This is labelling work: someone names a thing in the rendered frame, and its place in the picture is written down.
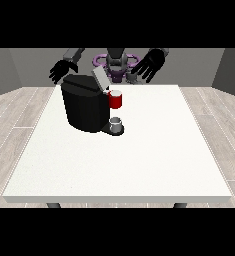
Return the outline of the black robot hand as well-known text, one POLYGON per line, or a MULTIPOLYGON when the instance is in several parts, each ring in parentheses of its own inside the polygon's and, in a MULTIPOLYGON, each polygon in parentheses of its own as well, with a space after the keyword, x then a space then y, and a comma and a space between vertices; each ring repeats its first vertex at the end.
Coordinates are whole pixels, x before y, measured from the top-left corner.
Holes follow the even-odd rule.
POLYGON ((131 70, 132 74, 141 75, 149 83, 165 63, 165 54, 161 49, 151 49, 131 70))
POLYGON ((68 74, 70 69, 78 72, 78 66, 75 63, 67 60, 59 60, 50 70, 49 78, 54 84, 57 84, 61 78, 68 74))

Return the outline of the small grey coffee pod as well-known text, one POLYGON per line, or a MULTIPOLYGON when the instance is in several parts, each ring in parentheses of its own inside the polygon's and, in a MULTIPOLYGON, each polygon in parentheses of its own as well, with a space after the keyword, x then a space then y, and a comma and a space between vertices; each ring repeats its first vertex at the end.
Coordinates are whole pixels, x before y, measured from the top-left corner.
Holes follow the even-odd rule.
POLYGON ((128 73, 126 75, 126 81, 130 84, 136 84, 137 83, 137 75, 128 73))

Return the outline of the pale grey machine lid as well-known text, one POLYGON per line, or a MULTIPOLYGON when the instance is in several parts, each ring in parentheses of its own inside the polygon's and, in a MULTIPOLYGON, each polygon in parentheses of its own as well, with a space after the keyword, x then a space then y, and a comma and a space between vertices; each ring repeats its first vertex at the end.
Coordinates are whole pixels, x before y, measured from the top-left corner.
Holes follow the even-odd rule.
POLYGON ((98 86, 102 91, 104 91, 110 85, 110 81, 102 66, 98 66, 94 68, 91 71, 91 73, 96 79, 96 82, 98 83, 98 86))

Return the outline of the black coffee machine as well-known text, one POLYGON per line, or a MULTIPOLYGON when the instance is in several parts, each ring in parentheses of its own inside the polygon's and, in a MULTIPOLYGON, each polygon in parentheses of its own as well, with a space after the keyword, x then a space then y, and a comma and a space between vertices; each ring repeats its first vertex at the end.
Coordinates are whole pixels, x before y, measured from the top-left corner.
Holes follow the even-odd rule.
POLYGON ((96 79, 87 75, 67 75, 61 84, 61 91, 68 122, 74 128, 89 132, 105 132, 112 136, 124 133, 124 126, 118 133, 110 131, 110 110, 106 88, 100 89, 96 79))

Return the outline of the red pod holder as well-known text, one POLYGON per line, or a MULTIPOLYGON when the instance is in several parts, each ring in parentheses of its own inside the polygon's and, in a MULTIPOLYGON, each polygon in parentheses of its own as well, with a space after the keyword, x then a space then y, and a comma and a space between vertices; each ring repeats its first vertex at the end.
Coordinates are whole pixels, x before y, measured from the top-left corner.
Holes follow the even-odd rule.
POLYGON ((122 106, 122 92, 119 90, 111 90, 108 93, 109 107, 112 109, 118 109, 122 106))

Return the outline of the small grey cup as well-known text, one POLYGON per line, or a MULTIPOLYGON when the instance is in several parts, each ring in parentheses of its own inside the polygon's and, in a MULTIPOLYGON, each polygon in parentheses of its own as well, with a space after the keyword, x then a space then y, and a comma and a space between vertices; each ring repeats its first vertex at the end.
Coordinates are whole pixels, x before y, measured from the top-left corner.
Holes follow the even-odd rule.
POLYGON ((109 120, 109 124, 110 124, 110 131, 113 133, 118 133, 122 129, 122 121, 119 117, 112 117, 109 120))

